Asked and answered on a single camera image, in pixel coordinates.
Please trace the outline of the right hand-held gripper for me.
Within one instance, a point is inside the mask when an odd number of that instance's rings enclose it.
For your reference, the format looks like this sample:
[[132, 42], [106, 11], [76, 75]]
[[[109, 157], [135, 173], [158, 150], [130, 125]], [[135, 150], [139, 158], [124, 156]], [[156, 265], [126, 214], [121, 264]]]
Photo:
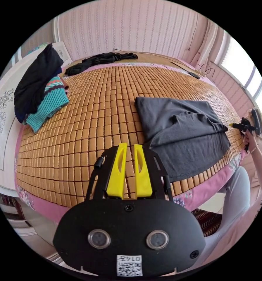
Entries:
[[246, 118], [242, 118], [240, 123], [230, 123], [229, 126], [238, 129], [243, 139], [247, 131], [254, 137], [253, 132], [255, 131], [255, 127], [252, 126], [250, 121]]

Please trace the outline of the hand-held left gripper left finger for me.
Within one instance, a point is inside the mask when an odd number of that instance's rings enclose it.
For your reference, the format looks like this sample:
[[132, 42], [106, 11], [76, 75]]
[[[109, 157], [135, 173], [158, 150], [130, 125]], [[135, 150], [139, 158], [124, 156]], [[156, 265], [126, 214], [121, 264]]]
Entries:
[[120, 143], [117, 146], [115, 158], [113, 161], [107, 190], [108, 197], [123, 199], [124, 197], [124, 182], [126, 172], [126, 155], [127, 143]]

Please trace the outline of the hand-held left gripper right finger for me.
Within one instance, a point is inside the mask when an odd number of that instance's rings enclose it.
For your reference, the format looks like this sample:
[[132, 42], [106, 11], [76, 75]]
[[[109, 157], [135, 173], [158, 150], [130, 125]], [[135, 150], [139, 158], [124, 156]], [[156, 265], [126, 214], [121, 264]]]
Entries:
[[134, 173], [136, 199], [151, 197], [152, 186], [143, 146], [134, 145]]

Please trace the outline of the person's right hand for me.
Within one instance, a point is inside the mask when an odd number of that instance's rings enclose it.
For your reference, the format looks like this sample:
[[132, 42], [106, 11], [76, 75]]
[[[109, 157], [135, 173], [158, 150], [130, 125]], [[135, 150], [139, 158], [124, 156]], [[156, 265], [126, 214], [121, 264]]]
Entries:
[[258, 147], [255, 136], [249, 130], [246, 130], [243, 141], [245, 145], [248, 145], [250, 153], [254, 152]]

